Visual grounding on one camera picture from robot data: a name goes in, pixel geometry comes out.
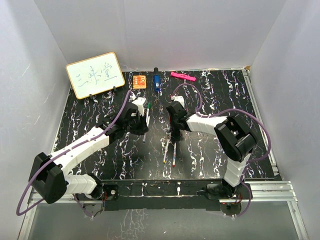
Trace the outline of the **blue marker pen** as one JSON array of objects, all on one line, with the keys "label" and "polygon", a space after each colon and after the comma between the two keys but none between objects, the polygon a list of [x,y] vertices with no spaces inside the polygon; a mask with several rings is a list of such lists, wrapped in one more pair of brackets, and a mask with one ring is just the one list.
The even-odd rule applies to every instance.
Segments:
[{"label": "blue marker pen", "polygon": [[147,137],[147,133],[145,133],[144,136],[143,136],[143,143],[146,142],[146,137]]}]

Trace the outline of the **green marker pen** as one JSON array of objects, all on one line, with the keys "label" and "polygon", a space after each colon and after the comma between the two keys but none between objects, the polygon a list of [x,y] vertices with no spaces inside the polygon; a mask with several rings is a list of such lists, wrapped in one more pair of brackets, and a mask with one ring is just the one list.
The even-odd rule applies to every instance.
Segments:
[{"label": "green marker pen", "polygon": [[146,123],[148,122],[148,119],[149,119],[150,108],[151,108],[151,103],[148,102],[147,109],[146,109]]}]

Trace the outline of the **yellow marker pen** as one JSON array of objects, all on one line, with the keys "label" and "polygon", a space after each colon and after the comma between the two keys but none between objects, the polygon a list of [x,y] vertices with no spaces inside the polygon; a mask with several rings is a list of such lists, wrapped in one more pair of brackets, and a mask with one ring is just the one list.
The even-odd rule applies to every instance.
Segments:
[{"label": "yellow marker pen", "polygon": [[165,149],[164,149],[164,155],[163,155],[163,163],[164,164],[166,163],[166,157],[167,157],[167,153],[168,153],[169,143],[170,143],[170,140],[167,139]]}]

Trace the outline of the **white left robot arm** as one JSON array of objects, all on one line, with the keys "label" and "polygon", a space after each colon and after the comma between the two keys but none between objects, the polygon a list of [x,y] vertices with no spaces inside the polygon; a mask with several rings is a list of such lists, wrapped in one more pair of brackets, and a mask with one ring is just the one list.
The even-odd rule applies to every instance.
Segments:
[{"label": "white left robot arm", "polygon": [[97,200],[103,195],[102,181],[93,174],[73,175],[71,170],[124,134],[142,136],[147,131],[144,103],[128,102],[113,120],[107,118],[101,121],[61,150],[49,155],[39,153],[34,159],[29,176],[31,186],[48,204],[69,194],[85,194],[88,198]]}]

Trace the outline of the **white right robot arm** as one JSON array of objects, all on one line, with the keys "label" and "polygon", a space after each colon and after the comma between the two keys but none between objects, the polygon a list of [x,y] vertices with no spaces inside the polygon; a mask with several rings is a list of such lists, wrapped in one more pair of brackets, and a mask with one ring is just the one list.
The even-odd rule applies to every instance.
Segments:
[{"label": "white right robot arm", "polygon": [[257,145],[257,137],[241,116],[201,116],[189,113],[179,101],[166,107],[171,136],[180,139],[181,131],[201,132],[218,138],[227,156],[226,172],[218,184],[208,184],[202,190],[208,199],[233,199],[241,192],[244,172]]}]

